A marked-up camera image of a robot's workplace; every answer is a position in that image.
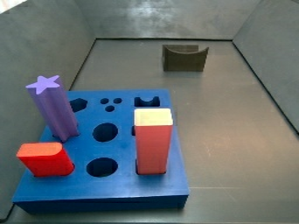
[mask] foam block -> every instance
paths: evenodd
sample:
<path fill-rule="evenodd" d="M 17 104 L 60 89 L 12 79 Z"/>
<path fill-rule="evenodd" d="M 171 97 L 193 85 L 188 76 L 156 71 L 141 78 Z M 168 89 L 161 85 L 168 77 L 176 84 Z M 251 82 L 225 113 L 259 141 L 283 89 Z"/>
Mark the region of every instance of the foam block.
<path fill-rule="evenodd" d="M 135 143 L 137 174 L 164 174 L 173 128 L 168 108 L 135 110 Z"/>
<path fill-rule="evenodd" d="M 135 109 L 173 110 L 169 92 L 165 89 L 69 91 L 68 97 L 70 104 L 77 105 L 73 108 L 80 135 L 62 148 L 74 170 L 68 176 L 45 178 L 34 178 L 26 170 L 13 203 L 30 214 L 183 208 L 189 188 L 175 126 L 167 173 L 136 174 Z M 40 141 L 56 142 L 49 127 Z"/>
<path fill-rule="evenodd" d="M 60 143 L 24 143 L 16 156 L 34 177 L 65 176 L 73 171 Z"/>
<path fill-rule="evenodd" d="M 54 75 L 50 78 L 38 76 L 37 81 L 25 88 L 50 128 L 50 133 L 62 142 L 69 137 L 77 136 L 80 134 L 77 120 L 70 110 L 60 76 Z"/>

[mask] oval hole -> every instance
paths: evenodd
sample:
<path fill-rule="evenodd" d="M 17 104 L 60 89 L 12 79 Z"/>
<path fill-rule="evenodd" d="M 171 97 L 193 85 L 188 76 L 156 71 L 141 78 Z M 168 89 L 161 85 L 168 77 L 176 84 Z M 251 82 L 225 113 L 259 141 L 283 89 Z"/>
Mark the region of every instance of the oval hole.
<path fill-rule="evenodd" d="M 101 123 L 92 132 L 95 139 L 104 143 L 111 141 L 117 136 L 117 126 L 113 123 Z"/>
<path fill-rule="evenodd" d="M 109 176 L 117 170 L 117 162 L 108 157 L 93 159 L 86 166 L 88 175 L 96 178 Z"/>

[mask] small round hole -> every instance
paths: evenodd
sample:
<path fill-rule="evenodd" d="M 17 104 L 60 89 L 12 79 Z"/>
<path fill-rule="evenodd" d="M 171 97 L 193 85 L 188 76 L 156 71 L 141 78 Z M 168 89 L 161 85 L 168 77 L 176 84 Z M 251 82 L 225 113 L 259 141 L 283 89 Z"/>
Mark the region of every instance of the small round hole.
<path fill-rule="evenodd" d="M 105 108 L 105 111 L 107 112 L 112 112 L 115 110 L 115 107 L 113 106 L 107 106 L 107 108 Z"/>
<path fill-rule="evenodd" d="M 119 104 L 121 101 L 123 101 L 123 100 L 121 100 L 120 98 L 116 98 L 116 99 L 113 100 L 113 103 L 115 103 L 115 104 Z"/>
<path fill-rule="evenodd" d="M 108 98 L 103 98 L 103 99 L 100 100 L 100 103 L 101 103 L 101 104 L 107 104 L 107 103 L 108 103 Z"/>

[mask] purple star prism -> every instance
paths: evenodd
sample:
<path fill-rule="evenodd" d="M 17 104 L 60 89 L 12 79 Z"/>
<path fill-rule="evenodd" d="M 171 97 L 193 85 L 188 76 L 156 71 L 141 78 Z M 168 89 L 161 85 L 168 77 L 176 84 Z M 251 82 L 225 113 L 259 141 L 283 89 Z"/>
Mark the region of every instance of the purple star prism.
<path fill-rule="evenodd" d="M 61 85 L 58 75 L 45 78 L 37 77 L 37 82 L 28 85 L 26 90 L 40 110 L 50 132 L 62 142 L 77 136 L 77 120 Z"/>

